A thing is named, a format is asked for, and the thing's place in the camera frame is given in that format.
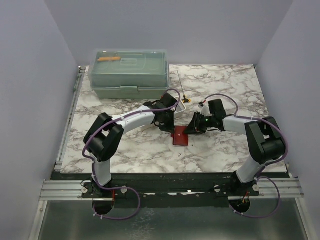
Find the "red leather card holder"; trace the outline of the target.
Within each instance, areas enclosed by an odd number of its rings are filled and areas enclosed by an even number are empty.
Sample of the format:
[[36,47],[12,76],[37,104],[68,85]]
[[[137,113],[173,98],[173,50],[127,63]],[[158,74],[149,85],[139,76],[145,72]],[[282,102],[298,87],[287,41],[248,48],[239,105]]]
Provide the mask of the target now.
[[189,145],[189,136],[184,133],[186,128],[186,126],[174,127],[174,133],[171,134],[174,146],[187,147]]

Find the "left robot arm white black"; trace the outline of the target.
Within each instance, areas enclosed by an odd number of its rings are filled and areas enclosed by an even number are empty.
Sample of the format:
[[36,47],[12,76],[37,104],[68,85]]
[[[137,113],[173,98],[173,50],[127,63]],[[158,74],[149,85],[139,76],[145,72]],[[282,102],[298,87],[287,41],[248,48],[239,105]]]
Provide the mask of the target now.
[[112,187],[111,158],[117,152],[123,135],[143,126],[157,124],[163,132],[174,130],[175,111],[181,102],[181,95],[173,97],[165,91],[160,99],[145,102],[139,108],[120,115],[107,113],[98,115],[86,133],[82,156],[91,161],[90,186],[83,185],[86,194],[107,197],[117,190],[139,193],[128,186]]

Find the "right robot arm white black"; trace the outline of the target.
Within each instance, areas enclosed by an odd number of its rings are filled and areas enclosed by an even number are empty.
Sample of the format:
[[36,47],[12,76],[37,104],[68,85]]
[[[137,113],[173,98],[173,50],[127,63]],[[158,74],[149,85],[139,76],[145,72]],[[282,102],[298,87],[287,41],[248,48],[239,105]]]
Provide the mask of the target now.
[[186,135],[202,135],[212,130],[246,136],[249,157],[236,170],[229,189],[241,196],[269,165],[282,161],[288,154],[288,143],[273,117],[255,118],[228,115],[221,99],[208,102],[208,114],[195,112],[184,130]]

